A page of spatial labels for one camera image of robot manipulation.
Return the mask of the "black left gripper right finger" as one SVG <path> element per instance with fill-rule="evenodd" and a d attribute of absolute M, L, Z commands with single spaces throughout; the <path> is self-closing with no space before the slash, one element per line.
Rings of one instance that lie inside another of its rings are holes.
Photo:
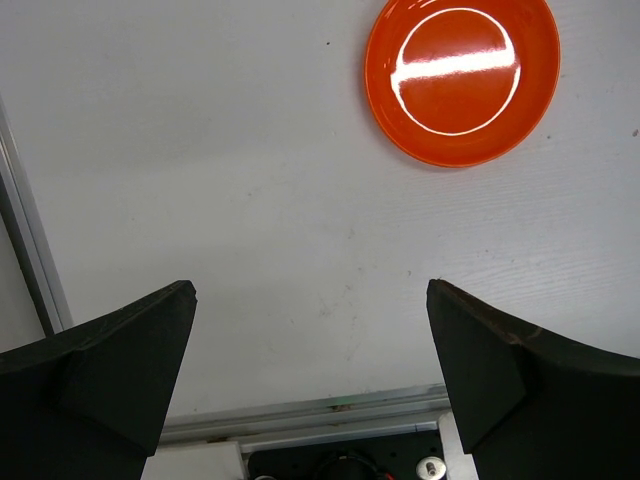
<path fill-rule="evenodd" d="M 639 361 L 445 280 L 426 308 L 462 449 L 481 479 L 636 479 Z"/>

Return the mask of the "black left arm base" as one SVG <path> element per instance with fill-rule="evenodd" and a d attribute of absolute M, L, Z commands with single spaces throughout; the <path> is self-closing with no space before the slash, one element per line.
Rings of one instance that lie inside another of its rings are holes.
<path fill-rule="evenodd" d="M 436 430 L 259 451 L 250 479 L 445 479 Z"/>

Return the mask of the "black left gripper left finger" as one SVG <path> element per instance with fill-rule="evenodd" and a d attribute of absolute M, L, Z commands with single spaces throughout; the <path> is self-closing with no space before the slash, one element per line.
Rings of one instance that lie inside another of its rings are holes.
<path fill-rule="evenodd" d="M 4 479 L 138 479 L 159 444 L 196 312 L 176 281 L 1 355 Z"/>

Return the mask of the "orange plate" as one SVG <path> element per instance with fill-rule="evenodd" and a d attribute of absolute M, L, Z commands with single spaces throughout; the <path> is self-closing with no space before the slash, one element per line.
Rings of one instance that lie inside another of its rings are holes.
<path fill-rule="evenodd" d="M 534 130 L 560 68 L 559 31 L 545 1 L 389 1 L 364 50 L 364 95 L 401 151 L 466 168 Z"/>

